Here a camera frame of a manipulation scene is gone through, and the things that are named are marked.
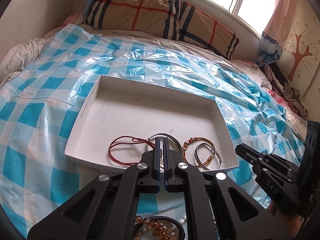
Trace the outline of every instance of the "white tray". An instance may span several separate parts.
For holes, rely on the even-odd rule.
[[[181,145],[190,137],[208,138],[223,160],[220,170],[230,171],[239,166],[227,126],[214,100],[108,76],[98,79],[85,100],[65,154],[92,168],[122,173],[128,166],[108,157],[110,143],[123,135],[147,139],[160,132],[174,136]],[[186,151],[191,164],[196,164],[197,145],[198,142],[191,143]],[[112,149],[113,155],[122,162],[139,162],[143,152],[145,144],[119,145]],[[203,162],[209,154],[206,147],[199,148],[199,158]],[[206,173],[215,173],[219,167],[218,158],[207,167],[210,171]]]

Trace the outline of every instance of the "braided bracelet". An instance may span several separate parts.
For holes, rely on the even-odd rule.
[[[196,141],[196,140],[204,140],[204,141],[207,141],[210,145],[211,145],[211,148],[213,150],[213,154],[210,154],[209,158],[203,163],[204,166],[207,166],[211,160],[214,158],[215,154],[218,156],[219,158],[219,163],[221,165],[222,163],[222,159],[220,157],[220,155],[218,154],[218,152],[216,151],[215,149],[215,146],[213,144],[212,141],[210,141],[209,139],[207,138],[204,138],[204,137],[191,137],[189,140],[185,141],[184,144],[183,144],[183,147],[182,147],[182,158],[183,158],[183,161],[188,163],[187,159],[186,159],[186,150],[187,150],[187,147],[188,145],[193,142],[193,141]]]

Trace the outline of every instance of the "silver bangle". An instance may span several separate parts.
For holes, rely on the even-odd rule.
[[[206,145],[207,147],[209,147],[209,148],[211,149],[211,151],[213,152],[213,154],[210,154],[210,157],[209,157],[209,158],[213,158],[215,154],[217,155],[217,157],[219,158],[219,168],[218,168],[218,169],[220,169],[221,163],[222,163],[222,159],[221,159],[219,153],[217,152],[217,150],[216,150],[216,148],[215,148],[214,146],[212,146],[212,145],[210,145],[209,143],[206,143],[206,142],[200,143],[200,144],[196,147],[196,149],[195,149],[195,159],[196,159],[196,162],[198,163],[198,165],[199,165],[201,168],[203,168],[204,170],[206,170],[206,171],[209,171],[209,170],[210,170],[209,168],[207,168],[206,166],[204,166],[204,164],[203,164],[203,163],[201,162],[201,160],[199,159],[199,156],[198,156],[198,148],[199,148],[200,145]]]
[[[178,141],[175,137],[173,137],[173,136],[170,135],[170,134],[167,134],[167,133],[156,133],[156,134],[154,134],[153,136],[150,136],[150,137],[148,138],[148,141],[150,141],[151,138],[153,138],[153,137],[155,137],[155,136],[159,136],[159,135],[166,136],[166,137],[168,137],[171,141],[173,141],[174,144],[177,146],[179,152],[182,154],[182,146],[181,146],[181,144],[179,143],[179,141]]]
[[[167,134],[167,133],[156,133],[156,134],[154,134],[153,136],[150,136],[150,137],[148,138],[148,141],[151,141],[151,138],[153,138],[153,137],[155,137],[155,136],[166,136],[167,138],[169,138],[171,141],[174,142],[174,144],[178,147],[179,152],[182,153],[182,146],[181,146],[181,144],[180,144],[179,141],[178,141],[175,137],[173,137],[172,135]],[[146,143],[146,152],[149,151],[148,146],[149,146],[149,145]],[[163,166],[163,165],[164,165],[164,161],[163,161],[163,158],[162,158],[162,151],[161,151],[160,168],[164,169],[164,166]]]

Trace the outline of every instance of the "tree wall decal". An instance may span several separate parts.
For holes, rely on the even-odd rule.
[[[306,69],[308,67],[312,68],[311,63],[310,63],[309,60],[302,61],[305,57],[307,57],[307,56],[315,56],[315,58],[314,58],[315,61],[318,61],[318,57],[316,57],[316,55],[318,55],[318,52],[317,53],[311,53],[309,50],[310,50],[310,47],[315,49],[316,47],[314,47],[314,45],[320,44],[320,40],[317,40],[317,42],[316,42],[316,40],[314,40],[313,42],[311,42],[308,45],[306,45],[306,42],[305,42],[305,40],[307,40],[306,37],[310,38],[309,35],[310,36],[311,36],[311,34],[314,35],[313,30],[310,31],[308,29],[308,24],[305,24],[305,26],[306,26],[305,31],[303,31],[302,33],[297,35],[296,28],[297,28],[298,25],[299,25],[299,22],[296,22],[293,25],[294,26],[294,29],[293,29],[294,34],[293,33],[290,34],[291,42],[287,42],[287,44],[290,47],[289,48],[284,48],[284,51],[289,52],[294,56],[294,64],[293,64],[292,70],[290,71],[289,75],[287,76],[287,78],[291,82],[292,82],[292,79],[294,77],[294,73],[296,72],[296,69],[297,69],[299,63],[303,63],[303,65],[304,65],[304,67]]]

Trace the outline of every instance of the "hand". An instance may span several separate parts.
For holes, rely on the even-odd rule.
[[[272,201],[267,207],[267,210],[289,230],[291,237],[294,237],[298,233],[303,223],[302,217],[300,217],[298,214],[286,216],[282,214],[280,210],[276,211],[276,205]]]

